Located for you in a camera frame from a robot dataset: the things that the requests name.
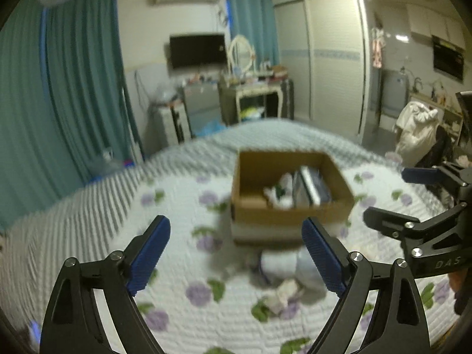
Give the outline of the brown cardboard box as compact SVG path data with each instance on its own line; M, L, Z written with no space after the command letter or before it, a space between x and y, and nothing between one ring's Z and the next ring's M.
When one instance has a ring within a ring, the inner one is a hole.
M231 235L239 244L289 245L315 217L329 230L347 220L354 195L326 153L243 150L231 191Z

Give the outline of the blue window curtain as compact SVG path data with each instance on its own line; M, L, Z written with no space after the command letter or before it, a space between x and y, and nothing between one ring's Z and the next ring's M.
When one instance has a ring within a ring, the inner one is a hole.
M245 36L254 47L256 65L270 61L279 64L278 34L273 0L227 0L230 33Z

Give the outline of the oval vanity mirror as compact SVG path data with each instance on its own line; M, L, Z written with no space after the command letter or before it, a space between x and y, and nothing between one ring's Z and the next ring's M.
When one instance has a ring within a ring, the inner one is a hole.
M256 54L254 47L244 35L236 35L227 51L230 71L236 78L255 71Z

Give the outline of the white towel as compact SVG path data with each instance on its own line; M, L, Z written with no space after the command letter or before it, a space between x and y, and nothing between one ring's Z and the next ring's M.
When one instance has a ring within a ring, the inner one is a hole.
M296 280L305 289L326 291L325 283L306 247L286 250L264 249L258 258L258 270L268 284Z

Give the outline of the small grey refrigerator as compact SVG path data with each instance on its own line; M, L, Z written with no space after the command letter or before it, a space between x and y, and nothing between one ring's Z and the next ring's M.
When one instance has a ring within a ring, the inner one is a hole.
M182 95L193 136L200 137L222 124L219 90L216 83L189 84L182 88Z

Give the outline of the black wall television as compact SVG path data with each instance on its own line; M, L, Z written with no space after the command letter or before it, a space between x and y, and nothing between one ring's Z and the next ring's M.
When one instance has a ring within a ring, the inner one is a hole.
M224 34L170 36L171 65L174 69L227 62Z

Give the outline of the cream fabric scrunchie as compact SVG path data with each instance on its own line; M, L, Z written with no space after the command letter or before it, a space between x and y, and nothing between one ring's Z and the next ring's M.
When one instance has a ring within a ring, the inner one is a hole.
M304 289L295 279L284 280L277 289L263 300L263 305L274 315L283 312L290 301L298 299Z

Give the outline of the white sliding wardrobe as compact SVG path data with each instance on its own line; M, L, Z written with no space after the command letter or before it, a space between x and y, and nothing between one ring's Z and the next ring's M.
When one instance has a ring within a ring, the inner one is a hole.
M294 119L362 143L371 95L365 0L284 0L274 13Z

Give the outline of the white stuffed laundry bag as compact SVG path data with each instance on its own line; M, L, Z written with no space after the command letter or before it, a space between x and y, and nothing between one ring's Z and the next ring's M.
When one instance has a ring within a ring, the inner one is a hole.
M420 101L410 101L394 125L397 134L395 152L405 167L414 167L436 144L439 125L437 109L429 109Z

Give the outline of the white side cabinet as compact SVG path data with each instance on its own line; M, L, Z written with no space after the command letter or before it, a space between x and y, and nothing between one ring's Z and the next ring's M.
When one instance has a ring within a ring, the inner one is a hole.
M160 149L192 140L186 107L182 100L177 99L166 104L153 103L150 106L150 116Z

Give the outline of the green curtain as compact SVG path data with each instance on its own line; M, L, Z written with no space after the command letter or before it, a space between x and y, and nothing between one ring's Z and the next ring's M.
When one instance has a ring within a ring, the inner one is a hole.
M142 152L118 0L20 0L1 28L1 228L91 182L106 151Z

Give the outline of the white green plush toy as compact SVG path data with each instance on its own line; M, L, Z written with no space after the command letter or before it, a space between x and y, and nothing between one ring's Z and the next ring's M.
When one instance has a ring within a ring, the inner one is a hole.
M285 173L275 186L265 187L263 194L273 209L288 210L294 207L293 175Z

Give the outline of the floral white tissue pack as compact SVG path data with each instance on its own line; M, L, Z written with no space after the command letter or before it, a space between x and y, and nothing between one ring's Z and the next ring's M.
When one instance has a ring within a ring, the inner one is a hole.
M295 172L293 200L295 208L318 207L332 201L331 191L318 169L302 165Z

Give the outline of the white floral quilted bedspread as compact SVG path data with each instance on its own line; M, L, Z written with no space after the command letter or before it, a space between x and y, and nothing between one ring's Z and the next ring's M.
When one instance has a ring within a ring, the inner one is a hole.
M390 263L399 243L365 227L376 205L426 220L443 210L427 189L405 183L399 166L343 137L285 120L236 125L171 147L15 222L1 253L1 310L37 343L54 282L68 257L100 260L125 248L159 214L171 238L136 303L167 353L305 353L337 297L322 286L290 301L278 316L254 273L258 254L233 242L230 191L244 149L321 151L341 169L354 208L335 232L349 249Z

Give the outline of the white dressing table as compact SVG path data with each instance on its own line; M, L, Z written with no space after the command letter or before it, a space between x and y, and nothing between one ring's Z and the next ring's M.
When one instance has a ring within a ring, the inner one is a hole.
M249 108L262 109L263 118L294 119L294 83L289 78L233 86L220 82L218 89L225 125L243 122Z

